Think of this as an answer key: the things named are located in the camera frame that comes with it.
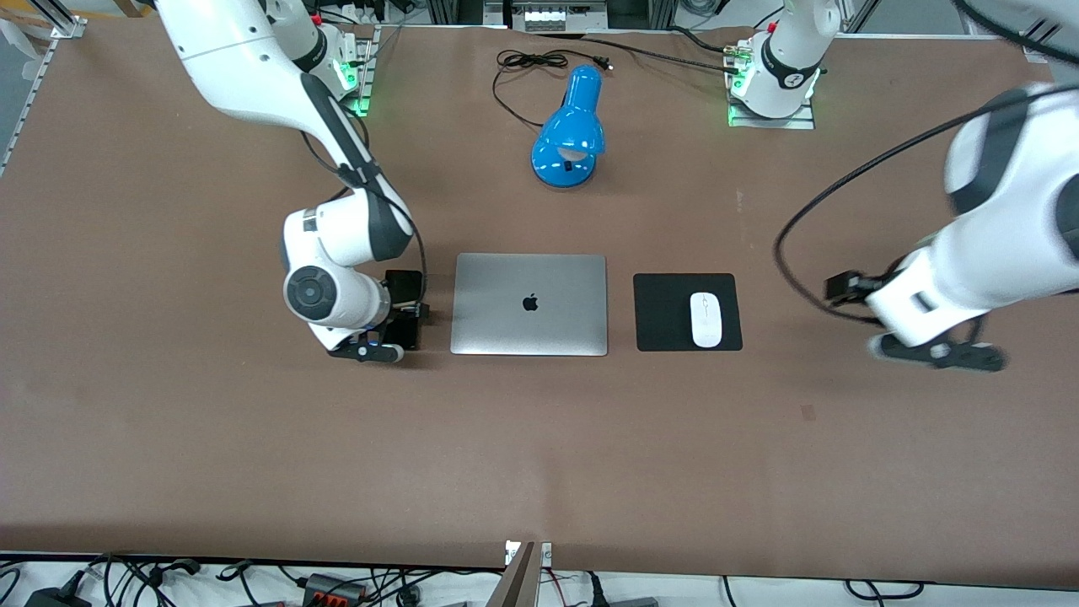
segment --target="lamp base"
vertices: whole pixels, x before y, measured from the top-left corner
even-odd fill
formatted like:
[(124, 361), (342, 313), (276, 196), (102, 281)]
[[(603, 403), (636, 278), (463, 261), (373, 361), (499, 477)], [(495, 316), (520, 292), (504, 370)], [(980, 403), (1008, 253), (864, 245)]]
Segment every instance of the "lamp base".
[(596, 170), (596, 154), (566, 160), (558, 146), (536, 140), (532, 146), (532, 170), (540, 180), (556, 188), (572, 188), (588, 180)]

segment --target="computer mouse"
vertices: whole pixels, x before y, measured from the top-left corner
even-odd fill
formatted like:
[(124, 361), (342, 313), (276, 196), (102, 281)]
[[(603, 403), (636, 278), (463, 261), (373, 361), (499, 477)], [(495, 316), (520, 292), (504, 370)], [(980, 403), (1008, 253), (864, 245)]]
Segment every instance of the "computer mouse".
[(720, 300), (711, 292), (689, 295), (689, 321), (693, 343), (700, 348), (715, 348), (723, 341), (723, 314)]

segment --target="white floor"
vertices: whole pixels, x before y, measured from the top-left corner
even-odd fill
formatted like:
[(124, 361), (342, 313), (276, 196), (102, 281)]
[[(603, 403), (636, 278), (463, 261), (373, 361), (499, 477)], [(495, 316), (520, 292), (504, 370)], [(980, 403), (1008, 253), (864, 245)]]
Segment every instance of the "white floor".
[[(43, 588), (60, 588), (71, 575), (83, 565), (76, 563), (27, 563), (17, 565), (22, 570), (22, 579), (12, 595), (3, 603), (4, 606), (25, 605), (30, 593)], [(189, 577), (181, 571), (169, 572), (165, 578), (162, 591), (177, 607), (250, 607), (251, 603), (244, 594), (240, 580), (231, 582), (218, 581), (215, 575), (223, 567), (221, 565), (204, 566), (195, 577)], [(95, 568), (98, 574), (104, 566)], [(355, 568), (311, 568), (287, 567), (293, 577), (311, 574), (328, 574), (341, 579), (367, 578), (368, 569)], [(384, 569), (375, 569), (382, 575)], [(109, 577), (110, 588), (119, 588), (123, 569), (113, 564)], [(577, 603), (591, 605), (592, 590), (588, 576), (581, 571), (558, 571), (559, 576), (571, 576), (560, 581), (565, 595), (565, 605)], [(654, 597), (660, 607), (727, 607), (729, 602), (723, 593), (722, 580), (713, 576), (651, 576), (640, 574), (600, 572), (604, 594), (609, 602), (628, 601), (632, 598)], [(252, 567), (246, 574), (251, 594), (260, 604), (276, 604), (284, 602), (288, 606), (303, 605), (303, 591), (285, 578), (275, 567)], [(537, 607), (562, 607), (554, 584), (547, 575), (542, 576), (544, 582), (540, 587)], [(486, 605), (498, 577), (493, 574), (476, 574), (457, 576), (440, 574), (419, 585), (421, 590), (421, 607), (447, 607), (467, 602), (472, 606)], [(0, 579), (0, 596), (6, 590), (11, 578)], [(870, 603), (859, 601), (848, 594), (843, 582), (833, 580), (789, 580), (769, 578), (730, 578), (730, 590), (738, 607), (874, 607)], [(88, 601), (94, 607), (106, 606), (103, 593), (103, 582), (87, 575), (83, 578), (79, 597)], [(856, 584), (859, 592), (868, 592), (863, 585)], [(882, 593), (902, 594), (912, 590), (906, 584), (878, 584)], [(125, 595), (124, 605), (132, 605), (134, 591)], [(113, 591), (113, 599), (119, 592)], [(145, 592), (139, 605), (151, 607), (156, 599), (151, 592)], [(393, 599), (384, 603), (393, 607)], [(928, 607), (928, 606), (1079, 606), (1079, 593), (1066, 591), (986, 589), (974, 587), (928, 585), (917, 597), (906, 601), (890, 601), (890, 607)]]

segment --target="black mouse pad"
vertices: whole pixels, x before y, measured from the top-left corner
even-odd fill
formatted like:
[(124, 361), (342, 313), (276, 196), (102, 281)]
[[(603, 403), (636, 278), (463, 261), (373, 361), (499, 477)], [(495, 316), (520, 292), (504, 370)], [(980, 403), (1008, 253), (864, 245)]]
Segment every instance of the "black mouse pad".
[[(689, 295), (711, 292), (720, 300), (723, 339), (714, 348), (693, 343)], [(642, 353), (741, 350), (741, 320), (734, 274), (634, 274), (637, 349)]]

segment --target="lamp head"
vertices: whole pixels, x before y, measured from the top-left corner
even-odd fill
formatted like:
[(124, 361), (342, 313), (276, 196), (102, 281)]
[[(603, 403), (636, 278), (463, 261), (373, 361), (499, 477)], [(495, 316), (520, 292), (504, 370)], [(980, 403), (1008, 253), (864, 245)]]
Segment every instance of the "lamp head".
[(532, 146), (532, 169), (544, 182), (559, 188), (583, 183), (596, 168), (596, 155), (606, 141), (596, 115), (603, 77), (590, 65), (577, 66), (560, 107), (544, 124)]

